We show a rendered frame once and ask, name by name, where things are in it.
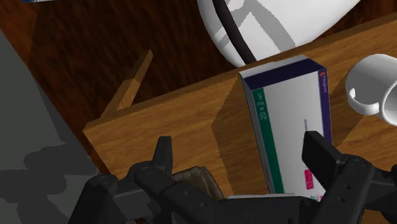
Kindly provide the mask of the white mug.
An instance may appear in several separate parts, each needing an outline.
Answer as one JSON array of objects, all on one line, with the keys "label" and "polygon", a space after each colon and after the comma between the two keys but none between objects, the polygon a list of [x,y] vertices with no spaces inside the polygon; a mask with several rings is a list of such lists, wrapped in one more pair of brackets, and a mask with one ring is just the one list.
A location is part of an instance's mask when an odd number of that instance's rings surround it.
[{"label": "white mug", "polygon": [[386,54],[363,58],[348,72],[345,91],[357,113],[397,127],[397,58]]}]

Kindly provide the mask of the wooden table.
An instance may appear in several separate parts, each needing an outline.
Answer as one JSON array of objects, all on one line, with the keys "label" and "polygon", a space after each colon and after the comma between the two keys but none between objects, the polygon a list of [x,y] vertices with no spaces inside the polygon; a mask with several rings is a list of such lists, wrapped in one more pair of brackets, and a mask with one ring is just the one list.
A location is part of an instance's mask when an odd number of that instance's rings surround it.
[{"label": "wooden table", "polygon": [[[357,113],[345,91],[350,69],[373,54],[397,58],[397,12],[139,104],[132,103],[138,82],[127,80],[102,116],[87,124],[84,134],[118,179],[134,164],[152,160],[158,138],[170,136],[172,172],[205,167],[224,198],[285,195],[268,192],[239,73],[304,55],[327,69],[329,143],[343,154],[390,171],[397,164],[397,127]],[[296,212],[280,218],[271,213],[259,224],[298,224],[297,217]]]}]

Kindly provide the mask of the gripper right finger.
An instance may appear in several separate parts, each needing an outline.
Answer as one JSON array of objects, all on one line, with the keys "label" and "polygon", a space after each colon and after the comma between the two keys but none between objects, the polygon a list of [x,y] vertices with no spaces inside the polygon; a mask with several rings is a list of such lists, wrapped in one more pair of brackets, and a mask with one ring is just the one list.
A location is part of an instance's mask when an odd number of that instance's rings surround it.
[{"label": "gripper right finger", "polygon": [[397,224],[397,164],[376,168],[341,153],[317,131],[305,132],[302,160],[326,190],[310,224],[360,224],[365,209]]}]

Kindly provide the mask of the white box with blue band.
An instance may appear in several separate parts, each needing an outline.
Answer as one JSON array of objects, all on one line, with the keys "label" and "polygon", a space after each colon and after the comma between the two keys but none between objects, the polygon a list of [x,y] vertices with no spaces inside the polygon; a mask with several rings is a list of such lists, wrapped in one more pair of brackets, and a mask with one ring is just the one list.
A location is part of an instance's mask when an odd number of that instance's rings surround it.
[{"label": "white box with blue band", "polygon": [[327,69],[298,55],[239,73],[271,194],[320,201],[324,188],[302,161],[304,134],[332,141]]}]

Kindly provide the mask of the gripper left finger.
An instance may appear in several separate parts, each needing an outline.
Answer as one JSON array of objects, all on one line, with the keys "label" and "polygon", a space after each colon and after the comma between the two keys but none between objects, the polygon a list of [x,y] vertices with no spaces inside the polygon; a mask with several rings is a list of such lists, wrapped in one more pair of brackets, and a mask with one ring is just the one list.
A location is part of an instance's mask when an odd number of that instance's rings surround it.
[{"label": "gripper left finger", "polygon": [[171,224],[161,220],[161,208],[134,180],[134,173],[147,165],[154,165],[166,174],[173,168],[172,140],[161,136],[150,161],[134,164],[121,180],[112,174],[98,174],[90,178],[68,221],[68,224]]}]

